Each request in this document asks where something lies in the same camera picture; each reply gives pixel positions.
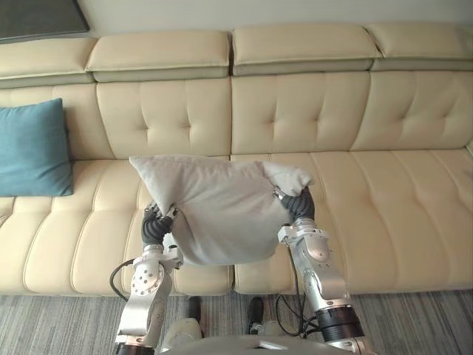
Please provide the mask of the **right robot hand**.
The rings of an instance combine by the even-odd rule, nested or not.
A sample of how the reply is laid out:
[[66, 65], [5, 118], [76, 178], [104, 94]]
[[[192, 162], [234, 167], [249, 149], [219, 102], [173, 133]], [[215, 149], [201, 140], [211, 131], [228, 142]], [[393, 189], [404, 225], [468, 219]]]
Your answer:
[[281, 202], [292, 222], [301, 218], [312, 221], [316, 219], [316, 207], [308, 187], [303, 188], [298, 196], [286, 195], [282, 190], [275, 188], [273, 196]]

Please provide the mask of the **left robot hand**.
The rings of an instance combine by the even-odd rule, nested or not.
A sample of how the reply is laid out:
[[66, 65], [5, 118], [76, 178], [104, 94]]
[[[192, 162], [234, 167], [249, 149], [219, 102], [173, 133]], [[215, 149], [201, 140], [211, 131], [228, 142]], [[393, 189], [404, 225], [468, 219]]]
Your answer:
[[164, 237], [171, 232], [178, 210], [175, 206], [162, 213], [157, 204], [152, 201], [143, 212], [141, 238], [143, 245], [163, 245]]

